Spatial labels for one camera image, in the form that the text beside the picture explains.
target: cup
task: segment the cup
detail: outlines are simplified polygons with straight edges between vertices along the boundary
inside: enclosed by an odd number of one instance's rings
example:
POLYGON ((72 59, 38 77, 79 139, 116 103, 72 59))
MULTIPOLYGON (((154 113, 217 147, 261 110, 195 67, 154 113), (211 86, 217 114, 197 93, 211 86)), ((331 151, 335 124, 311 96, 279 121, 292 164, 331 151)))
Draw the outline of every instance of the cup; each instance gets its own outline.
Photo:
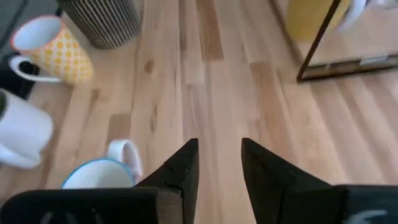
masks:
MULTIPOLYGON (((333 0, 289 0, 286 29, 296 41, 312 41, 317 35, 333 0)), ((364 11, 366 0, 341 0, 328 28, 345 30, 364 11)))
POLYGON ((39 165, 52 131, 47 113, 0 89, 0 162, 25 169, 39 165))
POLYGON ((76 38, 57 16, 40 16, 26 22, 13 35, 11 45, 24 56, 14 56, 9 64, 22 78, 35 82, 78 84, 93 76, 93 65, 76 38), (23 72, 19 65, 30 62, 52 77, 23 72))
POLYGON ((114 140, 108 155, 75 169, 62 184, 62 189, 107 189, 133 187, 142 177, 137 147, 130 140, 114 140))

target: blue rimmed mug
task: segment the blue rimmed mug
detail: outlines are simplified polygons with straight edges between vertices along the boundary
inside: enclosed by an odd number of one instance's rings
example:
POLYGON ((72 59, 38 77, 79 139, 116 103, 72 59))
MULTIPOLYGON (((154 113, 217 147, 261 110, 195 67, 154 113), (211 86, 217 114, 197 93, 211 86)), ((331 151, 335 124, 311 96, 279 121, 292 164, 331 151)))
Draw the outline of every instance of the blue rimmed mug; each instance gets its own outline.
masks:
POLYGON ((107 157, 93 159, 75 169, 62 184, 62 189, 129 188, 141 177, 136 145, 130 140, 114 140, 109 144, 107 157))

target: striped container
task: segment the striped container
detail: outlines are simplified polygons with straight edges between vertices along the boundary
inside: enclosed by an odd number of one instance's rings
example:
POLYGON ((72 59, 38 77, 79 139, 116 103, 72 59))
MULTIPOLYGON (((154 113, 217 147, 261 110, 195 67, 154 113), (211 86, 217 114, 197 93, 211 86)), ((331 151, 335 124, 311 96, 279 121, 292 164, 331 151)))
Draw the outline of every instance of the striped container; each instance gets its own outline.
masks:
POLYGON ((136 36, 140 19, 132 0, 57 0, 99 49, 114 49, 136 36))

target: floor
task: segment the floor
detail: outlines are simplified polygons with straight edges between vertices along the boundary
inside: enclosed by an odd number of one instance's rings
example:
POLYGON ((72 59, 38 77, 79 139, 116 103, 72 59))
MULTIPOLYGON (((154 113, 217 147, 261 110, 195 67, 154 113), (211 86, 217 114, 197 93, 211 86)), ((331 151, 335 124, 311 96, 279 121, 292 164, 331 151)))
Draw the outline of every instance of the floor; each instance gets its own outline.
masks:
POLYGON ((37 168, 1 166, 0 200, 59 188, 116 138, 135 140, 146 175, 199 139, 196 223, 255 223, 242 137, 332 184, 398 184, 396 72, 296 84, 266 0, 146 0, 137 8, 138 38, 116 50, 87 47, 92 82, 35 86, 30 102, 52 115, 55 132, 37 168))

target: yellow polka dot mug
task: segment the yellow polka dot mug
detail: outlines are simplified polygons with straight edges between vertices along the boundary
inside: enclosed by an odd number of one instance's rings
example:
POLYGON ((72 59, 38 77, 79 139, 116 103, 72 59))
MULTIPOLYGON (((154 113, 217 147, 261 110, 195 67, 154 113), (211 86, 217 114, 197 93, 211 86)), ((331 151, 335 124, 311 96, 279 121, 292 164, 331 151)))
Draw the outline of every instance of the yellow polka dot mug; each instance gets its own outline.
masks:
POLYGON ((11 39, 11 45, 23 56, 10 59, 12 70, 35 82, 83 83, 93 76, 93 65, 76 38, 57 16, 40 16, 26 22, 11 39), (27 74, 22 62, 44 68, 52 77, 27 74))

